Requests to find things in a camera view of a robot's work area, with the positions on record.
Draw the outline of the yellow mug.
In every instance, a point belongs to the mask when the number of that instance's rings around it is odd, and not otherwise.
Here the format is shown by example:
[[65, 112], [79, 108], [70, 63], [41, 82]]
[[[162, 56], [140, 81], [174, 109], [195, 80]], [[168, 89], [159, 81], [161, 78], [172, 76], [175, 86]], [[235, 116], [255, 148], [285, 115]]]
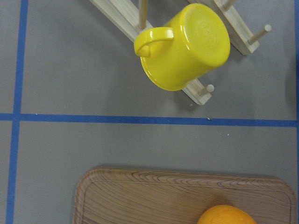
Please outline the yellow mug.
[[194, 3], [164, 26], [141, 32], [134, 50], [155, 85], [178, 91], [222, 66], [230, 54], [230, 39], [221, 18], [209, 7]]

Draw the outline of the brown wooden tray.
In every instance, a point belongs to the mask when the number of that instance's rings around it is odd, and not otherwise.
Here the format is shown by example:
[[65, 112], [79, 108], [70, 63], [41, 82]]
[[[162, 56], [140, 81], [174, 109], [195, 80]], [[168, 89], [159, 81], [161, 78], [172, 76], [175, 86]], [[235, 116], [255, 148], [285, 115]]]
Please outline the brown wooden tray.
[[215, 205], [231, 205], [259, 224], [296, 224], [297, 198], [271, 177], [94, 168], [78, 182], [75, 224], [194, 224]]

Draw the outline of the orange fruit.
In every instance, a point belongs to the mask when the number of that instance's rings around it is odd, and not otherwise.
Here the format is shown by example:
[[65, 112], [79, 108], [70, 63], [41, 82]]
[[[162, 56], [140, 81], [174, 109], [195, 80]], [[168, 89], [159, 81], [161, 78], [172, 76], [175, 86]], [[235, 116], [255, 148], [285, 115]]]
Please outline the orange fruit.
[[198, 224], [256, 224], [245, 211], [230, 205], [216, 205], [207, 209]]

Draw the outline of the wooden mug drying rack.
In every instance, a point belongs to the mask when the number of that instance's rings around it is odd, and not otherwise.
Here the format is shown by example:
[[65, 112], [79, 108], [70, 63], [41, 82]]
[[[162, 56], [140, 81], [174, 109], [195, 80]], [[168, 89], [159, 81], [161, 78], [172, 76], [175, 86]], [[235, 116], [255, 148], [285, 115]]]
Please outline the wooden mug drying rack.
[[182, 90], [204, 105], [213, 85], [198, 78], [228, 59], [234, 45], [242, 54], [253, 53], [258, 40], [271, 31], [269, 24], [251, 33], [231, 0], [192, 0], [161, 27], [147, 21], [148, 2], [136, 7], [129, 0], [94, 0], [97, 7], [133, 43], [144, 72], [159, 88]]

